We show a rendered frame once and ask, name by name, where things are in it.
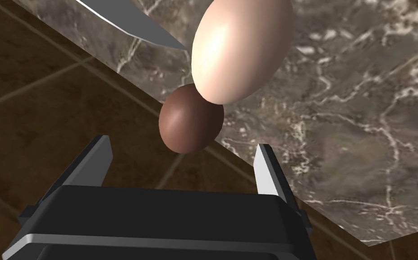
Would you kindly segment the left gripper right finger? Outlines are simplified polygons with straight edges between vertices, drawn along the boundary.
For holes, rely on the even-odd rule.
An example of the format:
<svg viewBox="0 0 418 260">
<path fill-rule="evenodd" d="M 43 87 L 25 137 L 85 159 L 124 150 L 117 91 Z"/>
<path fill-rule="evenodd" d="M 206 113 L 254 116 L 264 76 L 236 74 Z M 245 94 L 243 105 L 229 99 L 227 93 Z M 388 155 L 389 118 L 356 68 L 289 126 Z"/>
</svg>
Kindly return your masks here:
<svg viewBox="0 0 418 260">
<path fill-rule="evenodd" d="M 299 209 L 294 194 L 270 145 L 259 144 L 257 146 L 253 169 L 259 194 L 276 195 L 291 209 Z"/>
</svg>

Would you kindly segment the grey knife blade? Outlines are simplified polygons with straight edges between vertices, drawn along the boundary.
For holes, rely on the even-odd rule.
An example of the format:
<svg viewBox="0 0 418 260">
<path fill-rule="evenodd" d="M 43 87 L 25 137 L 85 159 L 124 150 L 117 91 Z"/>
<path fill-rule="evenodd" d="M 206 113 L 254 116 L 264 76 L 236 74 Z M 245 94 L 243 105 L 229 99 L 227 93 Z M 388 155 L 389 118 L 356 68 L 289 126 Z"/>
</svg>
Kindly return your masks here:
<svg viewBox="0 0 418 260">
<path fill-rule="evenodd" d="M 120 31 L 159 46 L 186 50 L 162 26 L 143 13 L 130 0 L 76 0 L 99 18 Z"/>
</svg>

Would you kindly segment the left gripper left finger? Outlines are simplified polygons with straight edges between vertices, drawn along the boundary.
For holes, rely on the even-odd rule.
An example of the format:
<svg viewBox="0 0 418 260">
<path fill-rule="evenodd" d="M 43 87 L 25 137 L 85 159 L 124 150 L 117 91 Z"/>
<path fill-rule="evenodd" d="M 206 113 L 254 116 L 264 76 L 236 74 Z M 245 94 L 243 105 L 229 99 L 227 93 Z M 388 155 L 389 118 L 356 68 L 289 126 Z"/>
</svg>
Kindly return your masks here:
<svg viewBox="0 0 418 260">
<path fill-rule="evenodd" d="M 101 186 L 112 159 L 109 136 L 95 136 L 40 198 L 40 203 L 62 185 Z"/>
</svg>

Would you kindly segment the brown egg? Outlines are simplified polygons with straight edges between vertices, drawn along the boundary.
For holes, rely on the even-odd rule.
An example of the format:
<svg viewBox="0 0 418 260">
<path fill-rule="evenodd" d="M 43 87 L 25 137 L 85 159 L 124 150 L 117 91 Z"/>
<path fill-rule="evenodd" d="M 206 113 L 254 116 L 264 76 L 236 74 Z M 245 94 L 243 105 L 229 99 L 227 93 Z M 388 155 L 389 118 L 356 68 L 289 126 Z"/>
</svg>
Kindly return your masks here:
<svg viewBox="0 0 418 260">
<path fill-rule="evenodd" d="M 165 100 L 159 114 L 159 131 L 170 150 L 188 154 L 214 141 L 223 122 L 223 105 L 208 102 L 194 84 L 187 84 Z"/>
</svg>

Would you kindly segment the pale cream egg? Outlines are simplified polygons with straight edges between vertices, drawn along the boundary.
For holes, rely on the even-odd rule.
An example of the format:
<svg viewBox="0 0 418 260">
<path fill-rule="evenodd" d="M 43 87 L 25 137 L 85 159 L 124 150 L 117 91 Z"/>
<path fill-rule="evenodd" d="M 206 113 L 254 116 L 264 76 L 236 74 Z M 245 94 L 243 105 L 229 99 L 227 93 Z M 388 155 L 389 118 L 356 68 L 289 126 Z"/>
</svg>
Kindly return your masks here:
<svg viewBox="0 0 418 260">
<path fill-rule="evenodd" d="M 222 105 L 250 96 L 281 66 L 293 28 L 291 0 L 213 0 L 192 46 L 197 91 Z"/>
</svg>

